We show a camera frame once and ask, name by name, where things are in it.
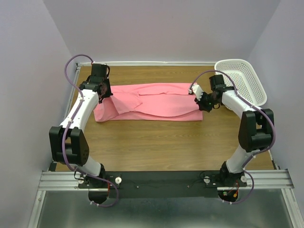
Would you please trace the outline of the white perforated plastic basket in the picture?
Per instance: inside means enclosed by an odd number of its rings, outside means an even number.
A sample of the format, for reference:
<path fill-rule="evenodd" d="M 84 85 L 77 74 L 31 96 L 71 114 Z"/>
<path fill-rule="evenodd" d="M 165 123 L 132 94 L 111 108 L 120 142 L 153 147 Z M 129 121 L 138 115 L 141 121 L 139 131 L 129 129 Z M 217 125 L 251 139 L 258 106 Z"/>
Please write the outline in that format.
<path fill-rule="evenodd" d="M 267 102 L 266 92 L 252 65 L 243 59 L 220 60 L 214 65 L 217 74 L 226 73 L 235 83 L 238 93 L 250 103 L 262 106 Z"/>

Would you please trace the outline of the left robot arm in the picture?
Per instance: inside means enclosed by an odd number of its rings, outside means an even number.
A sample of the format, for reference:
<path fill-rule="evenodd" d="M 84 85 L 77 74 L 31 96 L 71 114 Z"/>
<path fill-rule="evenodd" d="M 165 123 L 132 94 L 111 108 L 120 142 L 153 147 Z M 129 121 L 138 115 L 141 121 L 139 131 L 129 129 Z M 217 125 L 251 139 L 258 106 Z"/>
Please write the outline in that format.
<path fill-rule="evenodd" d="M 106 179 L 103 164 L 89 155 L 89 145 L 84 129 L 96 106 L 112 96 L 110 87 L 110 67 L 93 63 L 91 74 L 79 86 L 77 99 L 69 114 L 59 126 L 49 130 L 49 139 L 54 161 L 66 165 L 71 171 L 82 174 L 82 180 L 112 183 Z"/>

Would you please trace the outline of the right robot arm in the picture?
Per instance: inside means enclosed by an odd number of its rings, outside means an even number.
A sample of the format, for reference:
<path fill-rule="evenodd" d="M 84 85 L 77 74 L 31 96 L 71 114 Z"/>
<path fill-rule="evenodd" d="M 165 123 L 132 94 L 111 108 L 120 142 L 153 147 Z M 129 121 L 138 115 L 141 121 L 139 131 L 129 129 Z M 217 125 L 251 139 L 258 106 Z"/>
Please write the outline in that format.
<path fill-rule="evenodd" d="M 217 72 L 209 78 L 212 92 L 206 93 L 193 82 L 188 92 L 195 95 L 195 103 L 199 110 L 210 112 L 225 105 L 239 118 L 238 147 L 234 154 L 225 161 L 217 174 L 217 181 L 223 186 L 230 186 L 244 176 L 245 167 L 258 154 L 268 151 L 276 140 L 274 113 L 270 109 L 262 109 L 243 98 L 235 84 L 227 86 L 224 78 L 227 74 Z"/>

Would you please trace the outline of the pink t shirt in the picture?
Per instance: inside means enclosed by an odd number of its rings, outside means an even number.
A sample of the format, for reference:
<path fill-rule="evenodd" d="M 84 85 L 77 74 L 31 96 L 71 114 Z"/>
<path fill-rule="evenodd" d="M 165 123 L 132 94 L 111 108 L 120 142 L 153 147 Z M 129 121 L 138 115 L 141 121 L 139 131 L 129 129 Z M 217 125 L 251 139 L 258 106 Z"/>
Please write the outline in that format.
<path fill-rule="evenodd" d="M 94 109 L 95 121 L 202 121 L 195 96 L 188 94 L 189 86 L 190 83 L 112 86 L 113 95 Z"/>

